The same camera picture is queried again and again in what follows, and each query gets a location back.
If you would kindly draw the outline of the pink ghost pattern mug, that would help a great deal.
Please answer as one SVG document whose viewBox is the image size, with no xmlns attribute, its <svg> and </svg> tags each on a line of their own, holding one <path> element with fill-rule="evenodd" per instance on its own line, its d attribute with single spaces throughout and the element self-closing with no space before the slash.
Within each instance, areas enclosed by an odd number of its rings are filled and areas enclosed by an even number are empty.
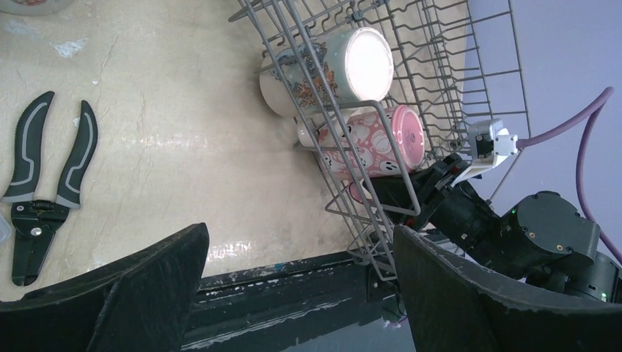
<svg viewBox="0 0 622 352">
<path fill-rule="evenodd" d="M 413 172 L 425 158 L 425 138 L 420 118 L 414 109 L 407 105 L 386 108 L 385 116 L 406 171 Z M 346 127 L 354 143 L 354 151 L 345 151 L 345 156 L 354 171 L 352 174 L 348 171 L 340 152 L 335 149 L 337 143 L 330 135 L 329 128 L 324 125 L 315 132 L 315 138 L 322 149 L 323 160 L 320 162 L 320 168 L 327 180 L 331 180 L 331 176 L 335 176 L 340 182 L 362 180 L 363 176 L 355 161 L 355 155 L 359 156 L 369 178 L 401 175 L 396 154 L 389 141 L 389 132 L 385 130 L 376 110 L 352 114 L 346 120 Z"/>
</svg>

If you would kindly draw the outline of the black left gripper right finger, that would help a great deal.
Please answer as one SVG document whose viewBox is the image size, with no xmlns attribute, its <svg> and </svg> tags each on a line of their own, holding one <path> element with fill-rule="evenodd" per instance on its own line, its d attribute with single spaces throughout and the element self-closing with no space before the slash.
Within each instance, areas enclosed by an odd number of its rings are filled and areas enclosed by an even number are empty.
<svg viewBox="0 0 622 352">
<path fill-rule="evenodd" d="M 418 351 L 619 351 L 621 306 L 508 278 L 398 225 L 394 259 Z"/>
</svg>

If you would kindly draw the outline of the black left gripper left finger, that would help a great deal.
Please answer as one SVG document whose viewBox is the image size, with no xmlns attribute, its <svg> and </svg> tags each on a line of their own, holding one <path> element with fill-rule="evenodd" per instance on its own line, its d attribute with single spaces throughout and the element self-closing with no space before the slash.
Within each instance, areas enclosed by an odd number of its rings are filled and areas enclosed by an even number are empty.
<svg viewBox="0 0 622 352">
<path fill-rule="evenodd" d="M 1 304 L 3 351 L 179 351 L 209 249 L 205 224 Z"/>
</svg>

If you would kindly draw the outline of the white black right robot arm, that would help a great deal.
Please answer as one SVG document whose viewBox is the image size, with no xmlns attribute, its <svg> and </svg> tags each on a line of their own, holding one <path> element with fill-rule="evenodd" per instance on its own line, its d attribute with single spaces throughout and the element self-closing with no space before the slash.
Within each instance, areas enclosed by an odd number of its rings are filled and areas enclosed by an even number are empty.
<svg viewBox="0 0 622 352">
<path fill-rule="evenodd" d="M 503 215 L 468 180 L 457 154 L 408 180 L 400 175 L 363 183 L 387 217 L 413 230 L 433 225 L 478 264 L 512 279 L 607 303 L 621 302 L 621 267 L 597 249 L 600 227 L 554 191 L 523 198 Z"/>
</svg>

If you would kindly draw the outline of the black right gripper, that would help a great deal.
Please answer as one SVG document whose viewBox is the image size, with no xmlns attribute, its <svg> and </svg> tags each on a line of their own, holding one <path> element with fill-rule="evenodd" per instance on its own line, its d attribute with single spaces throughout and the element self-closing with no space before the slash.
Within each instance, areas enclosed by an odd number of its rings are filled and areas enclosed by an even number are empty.
<svg viewBox="0 0 622 352">
<path fill-rule="evenodd" d="M 432 224 L 456 243 L 497 243 L 501 239 L 501 218 L 469 181 L 453 185 L 469 162 L 452 153 L 427 169 L 401 176 L 374 177 L 363 182 L 372 188 L 387 218 L 395 225 L 419 231 Z"/>
</svg>

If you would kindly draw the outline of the tall cream seahorse cup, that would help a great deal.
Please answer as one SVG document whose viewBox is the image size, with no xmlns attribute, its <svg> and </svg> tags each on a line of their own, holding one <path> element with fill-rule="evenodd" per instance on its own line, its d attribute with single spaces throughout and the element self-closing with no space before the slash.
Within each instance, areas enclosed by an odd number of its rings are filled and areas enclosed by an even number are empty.
<svg viewBox="0 0 622 352">
<path fill-rule="evenodd" d="M 389 43 L 372 27 L 325 34 L 267 56 L 259 75 L 267 105 L 282 117 L 318 114 L 332 101 L 380 101 L 392 84 Z"/>
</svg>

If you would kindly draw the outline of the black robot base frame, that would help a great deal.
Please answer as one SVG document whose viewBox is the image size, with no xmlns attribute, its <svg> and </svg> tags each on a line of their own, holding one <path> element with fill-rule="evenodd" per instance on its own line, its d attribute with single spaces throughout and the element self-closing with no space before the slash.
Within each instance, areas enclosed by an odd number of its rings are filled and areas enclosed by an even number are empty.
<svg viewBox="0 0 622 352">
<path fill-rule="evenodd" d="M 283 351 L 343 329 L 378 350 L 409 330 L 396 281 L 346 252 L 208 276 L 183 351 Z"/>
</svg>

